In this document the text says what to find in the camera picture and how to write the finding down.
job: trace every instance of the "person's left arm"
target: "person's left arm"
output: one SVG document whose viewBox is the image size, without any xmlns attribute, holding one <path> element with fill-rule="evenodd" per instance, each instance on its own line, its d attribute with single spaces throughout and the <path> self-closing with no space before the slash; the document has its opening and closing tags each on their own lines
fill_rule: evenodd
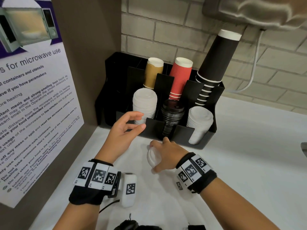
<svg viewBox="0 0 307 230">
<path fill-rule="evenodd" d="M 133 139 L 146 127 L 145 124 L 128 124 L 129 120 L 141 120 L 144 114 L 133 111 L 124 114 L 111 128 L 109 135 L 95 159 L 113 164 L 130 146 Z M 69 203 L 54 230 L 95 229 L 99 214 L 99 205 Z"/>
</svg>

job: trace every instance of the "microwave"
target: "microwave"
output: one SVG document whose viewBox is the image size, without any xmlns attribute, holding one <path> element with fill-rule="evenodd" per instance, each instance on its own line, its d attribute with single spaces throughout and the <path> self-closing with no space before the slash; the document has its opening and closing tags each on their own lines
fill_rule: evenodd
<svg viewBox="0 0 307 230">
<path fill-rule="evenodd" d="M 48 8 L 0 8 L 0 40 L 7 52 L 58 38 Z"/>
</svg>

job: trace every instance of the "finger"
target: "finger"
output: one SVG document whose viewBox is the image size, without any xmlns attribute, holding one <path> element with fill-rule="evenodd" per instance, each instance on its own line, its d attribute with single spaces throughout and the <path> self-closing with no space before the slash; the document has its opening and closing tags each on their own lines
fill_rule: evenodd
<svg viewBox="0 0 307 230">
<path fill-rule="evenodd" d="M 162 163 L 157 164 L 157 165 L 154 167 L 153 170 L 154 170 L 156 173 L 161 172 L 162 170 L 164 170 L 163 164 L 162 164 Z"/>
<path fill-rule="evenodd" d="M 124 127 L 124 131 L 127 131 L 128 129 L 134 129 L 137 126 L 138 126 L 137 124 L 126 123 L 126 125 Z"/>
<path fill-rule="evenodd" d="M 126 134 L 125 136 L 126 139 L 128 141 L 133 141 L 134 138 L 137 137 L 142 131 L 144 131 L 145 128 L 146 128 L 146 124 L 144 123 L 138 125 L 137 127 L 135 127 L 134 129 L 132 129 Z"/>
<path fill-rule="evenodd" d="M 151 141 L 151 143 L 149 144 L 149 146 L 151 147 L 155 147 L 158 151 L 161 151 L 162 150 L 162 143 L 156 141 L 156 140 L 153 140 Z"/>
<path fill-rule="evenodd" d="M 167 143 L 167 142 L 169 142 L 169 139 L 167 137 L 164 137 L 162 143 Z"/>
<path fill-rule="evenodd" d="M 144 114 L 139 111 L 129 111 L 126 112 L 123 116 L 120 117 L 119 120 L 117 120 L 118 124 L 126 124 L 129 120 L 141 120 L 142 116 Z"/>
</svg>

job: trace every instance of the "wristband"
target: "wristband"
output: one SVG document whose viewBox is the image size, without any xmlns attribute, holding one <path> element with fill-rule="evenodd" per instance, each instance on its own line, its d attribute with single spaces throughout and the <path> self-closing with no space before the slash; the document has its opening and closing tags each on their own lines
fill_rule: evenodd
<svg viewBox="0 0 307 230">
<path fill-rule="evenodd" d="M 120 172 L 112 164 L 97 159 L 85 162 L 77 174 L 69 201 L 75 205 L 100 205 L 105 195 L 112 195 Z"/>
<path fill-rule="evenodd" d="M 176 174 L 184 186 L 192 191 L 192 193 L 199 194 L 217 178 L 216 172 L 199 155 L 188 153 L 183 159 L 185 161 L 181 159 L 177 164 Z"/>
</svg>

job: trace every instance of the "brown partition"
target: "brown partition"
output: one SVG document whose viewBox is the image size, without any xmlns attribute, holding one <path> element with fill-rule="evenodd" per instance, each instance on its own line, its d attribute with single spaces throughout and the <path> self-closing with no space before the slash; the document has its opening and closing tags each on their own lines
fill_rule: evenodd
<svg viewBox="0 0 307 230">
<path fill-rule="evenodd" d="M 0 204 L 0 229 L 28 229 L 97 127 L 94 102 L 104 61 L 121 47 L 121 0 L 52 0 L 85 124 L 12 209 Z"/>
</svg>

